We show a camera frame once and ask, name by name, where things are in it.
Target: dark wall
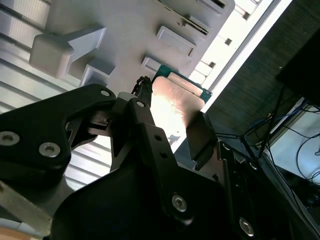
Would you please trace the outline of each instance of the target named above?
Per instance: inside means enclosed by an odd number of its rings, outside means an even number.
[[[255,120],[266,118],[283,87],[276,76],[319,28],[320,0],[293,0],[208,110],[215,130],[240,135]],[[286,89],[283,98],[287,101],[282,103],[279,116],[300,97]],[[262,137],[265,130],[258,134]],[[257,138],[252,135],[249,141],[257,142]],[[227,142],[242,149],[237,140]],[[185,142],[176,154],[187,158],[187,151]]]

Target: corrugated metal surface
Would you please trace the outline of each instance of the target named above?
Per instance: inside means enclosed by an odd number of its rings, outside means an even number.
[[[29,65],[33,39],[45,26],[50,5],[41,0],[2,0],[0,9],[0,114],[73,90],[80,80],[53,78]],[[110,138],[99,136],[72,153],[65,171],[75,190],[110,171]]]

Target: black panel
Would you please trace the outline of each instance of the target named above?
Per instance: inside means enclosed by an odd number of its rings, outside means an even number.
[[[277,79],[295,93],[320,106],[319,96],[319,57],[320,30],[285,66]]]

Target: metal plate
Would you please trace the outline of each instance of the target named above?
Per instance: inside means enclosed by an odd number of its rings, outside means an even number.
[[[171,80],[159,76],[152,84],[151,113],[167,137],[180,136],[205,102]]]
[[[202,21],[211,28],[209,34],[203,39],[189,31],[183,27],[181,16],[157,0],[55,0],[50,7],[46,29],[67,34],[96,23],[105,26],[97,55],[116,66],[108,79],[108,88],[116,95],[131,92],[140,76],[152,77],[152,73],[142,67],[145,56],[155,57],[189,76],[235,7],[233,0],[225,0],[225,12],[218,14],[195,0],[162,2],[184,17],[190,14]],[[193,43],[196,47],[192,55],[188,56],[158,39],[161,26]],[[71,68],[83,73],[86,65],[80,62],[74,62]]]

